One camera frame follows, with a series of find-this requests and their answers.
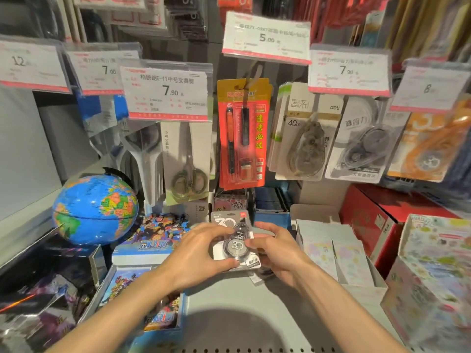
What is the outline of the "person's left hand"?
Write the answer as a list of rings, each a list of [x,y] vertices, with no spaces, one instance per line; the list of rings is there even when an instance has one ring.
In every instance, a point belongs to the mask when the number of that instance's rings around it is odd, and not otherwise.
[[[158,267],[159,282],[169,291],[178,291],[219,274],[211,272],[214,259],[209,250],[217,239],[232,233],[232,229],[216,224],[196,225],[182,237],[179,245]]]

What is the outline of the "grey correction tape packet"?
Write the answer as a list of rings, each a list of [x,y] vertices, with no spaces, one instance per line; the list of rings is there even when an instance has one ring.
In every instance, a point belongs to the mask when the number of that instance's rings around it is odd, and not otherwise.
[[[213,244],[214,260],[236,259],[239,265],[232,271],[253,271],[262,267],[258,251],[245,245],[246,239],[254,238],[247,210],[212,212],[210,221],[233,230],[230,236],[221,237]]]

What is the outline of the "person's right forearm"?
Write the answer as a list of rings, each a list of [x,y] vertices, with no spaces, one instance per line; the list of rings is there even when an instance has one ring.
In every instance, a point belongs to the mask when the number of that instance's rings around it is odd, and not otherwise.
[[[407,353],[403,344],[320,268],[304,264],[292,275],[344,353]]]

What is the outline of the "small pink patterned box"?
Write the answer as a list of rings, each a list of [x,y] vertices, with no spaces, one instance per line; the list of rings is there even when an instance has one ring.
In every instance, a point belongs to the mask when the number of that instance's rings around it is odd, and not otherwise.
[[[245,189],[219,189],[213,200],[213,211],[246,210],[248,207]]]

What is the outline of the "white box behind scissors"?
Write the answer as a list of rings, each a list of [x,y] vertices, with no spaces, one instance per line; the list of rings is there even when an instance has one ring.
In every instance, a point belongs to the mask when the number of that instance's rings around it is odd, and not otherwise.
[[[210,222],[211,202],[206,198],[203,200],[189,201],[176,205],[168,205],[163,202],[163,213],[173,213],[178,216],[185,216],[190,225]]]

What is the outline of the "cartoon printed blue box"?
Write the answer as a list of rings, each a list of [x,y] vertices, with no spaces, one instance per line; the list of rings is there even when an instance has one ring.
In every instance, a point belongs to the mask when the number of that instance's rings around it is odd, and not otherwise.
[[[112,264],[117,267],[159,265],[189,230],[189,220],[185,215],[164,213],[144,216],[138,229],[116,246]]]

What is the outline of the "red pen set pack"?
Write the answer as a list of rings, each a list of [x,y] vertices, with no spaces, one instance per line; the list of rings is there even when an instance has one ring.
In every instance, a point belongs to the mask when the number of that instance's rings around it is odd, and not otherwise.
[[[223,190],[261,187],[266,182],[272,91],[268,78],[217,82]]]

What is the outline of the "blue globe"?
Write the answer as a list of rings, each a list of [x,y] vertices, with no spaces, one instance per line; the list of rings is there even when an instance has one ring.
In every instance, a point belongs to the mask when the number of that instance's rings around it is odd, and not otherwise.
[[[62,188],[52,220],[73,244],[105,245],[126,235],[139,213],[138,198],[120,176],[86,176]]]

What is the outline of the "white correction tape hanging pack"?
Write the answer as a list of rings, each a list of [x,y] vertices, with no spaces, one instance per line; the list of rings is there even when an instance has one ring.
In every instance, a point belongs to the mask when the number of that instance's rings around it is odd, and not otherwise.
[[[391,110],[392,98],[348,96],[324,177],[378,184],[410,112]]]

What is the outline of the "floral printed cardboard box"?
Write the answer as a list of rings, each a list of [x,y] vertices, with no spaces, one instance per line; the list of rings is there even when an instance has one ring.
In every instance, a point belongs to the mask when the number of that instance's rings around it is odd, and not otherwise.
[[[410,214],[381,307],[404,344],[471,353],[471,221]]]

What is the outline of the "white price tag red edge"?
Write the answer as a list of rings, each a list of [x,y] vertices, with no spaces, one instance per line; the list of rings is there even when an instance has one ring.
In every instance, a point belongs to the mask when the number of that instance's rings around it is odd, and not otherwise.
[[[313,44],[310,58],[311,93],[392,97],[389,49]]]
[[[471,64],[409,58],[392,98],[393,112],[447,113],[471,82]]]
[[[0,34],[0,85],[71,94],[63,50],[57,40]]]
[[[124,88],[117,61],[139,59],[138,42],[63,44],[83,95],[122,95]]]
[[[212,64],[125,58],[116,64],[129,119],[209,121]]]
[[[221,53],[225,56],[308,66],[310,22],[228,11]]]

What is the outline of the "dark card pack display box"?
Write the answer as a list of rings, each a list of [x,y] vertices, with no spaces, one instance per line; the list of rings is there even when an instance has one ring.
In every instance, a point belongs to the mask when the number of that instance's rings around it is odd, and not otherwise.
[[[100,245],[50,233],[0,269],[0,353],[44,353],[82,317],[108,268]]]

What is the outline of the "orange correction tape hanging pack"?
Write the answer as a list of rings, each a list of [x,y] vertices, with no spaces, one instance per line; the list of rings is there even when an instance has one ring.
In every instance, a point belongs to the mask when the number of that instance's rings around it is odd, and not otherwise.
[[[411,113],[387,176],[441,183],[471,129],[471,94],[450,113]]]

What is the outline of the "blue backed scissors pack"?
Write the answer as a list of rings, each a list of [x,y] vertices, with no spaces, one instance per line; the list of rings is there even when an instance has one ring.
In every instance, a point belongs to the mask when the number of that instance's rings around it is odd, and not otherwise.
[[[97,151],[107,153],[121,145],[116,95],[83,95],[76,93],[78,109],[85,131]]]

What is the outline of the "white handled scissors pack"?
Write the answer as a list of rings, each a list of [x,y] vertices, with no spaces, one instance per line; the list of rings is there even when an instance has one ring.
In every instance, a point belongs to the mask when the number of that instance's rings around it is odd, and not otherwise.
[[[144,212],[149,215],[164,194],[161,123],[123,118],[118,122],[120,139],[138,165],[144,193]]]

